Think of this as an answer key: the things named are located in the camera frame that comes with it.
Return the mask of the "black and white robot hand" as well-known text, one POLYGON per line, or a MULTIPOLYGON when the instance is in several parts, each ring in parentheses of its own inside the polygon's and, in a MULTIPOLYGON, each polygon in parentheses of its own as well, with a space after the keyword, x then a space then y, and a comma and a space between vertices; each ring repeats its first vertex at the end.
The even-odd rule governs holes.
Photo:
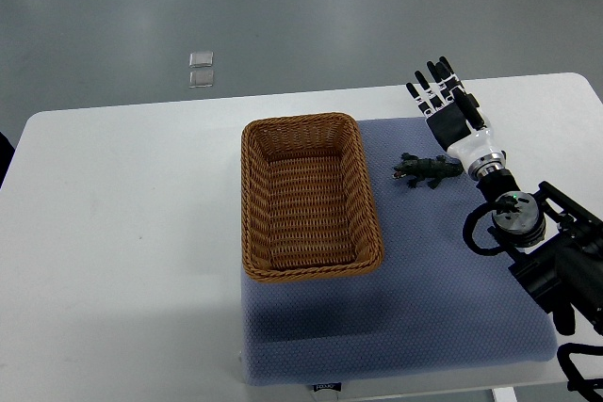
POLYGON ((408 83, 406 88, 442 150, 459 160, 475 181, 505 169, 506 154, 494 144, 491 122, 448 59, 440 56, 437 62, 429 61, 427 69, 433 84, 417 71, 417 83, 408 83))

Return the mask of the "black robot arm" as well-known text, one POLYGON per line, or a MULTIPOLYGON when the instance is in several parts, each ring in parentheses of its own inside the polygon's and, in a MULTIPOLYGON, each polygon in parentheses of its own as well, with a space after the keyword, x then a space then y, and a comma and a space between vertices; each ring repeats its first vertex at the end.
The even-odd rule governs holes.
POLYGON ((602 220, 548 182, 519 189, 506 169, 478 179, 485 203, 471 212, 463 240, 476 254, 505 253, 514 279, 557 332, 575 333, 580 312, 602 332, 602 220))

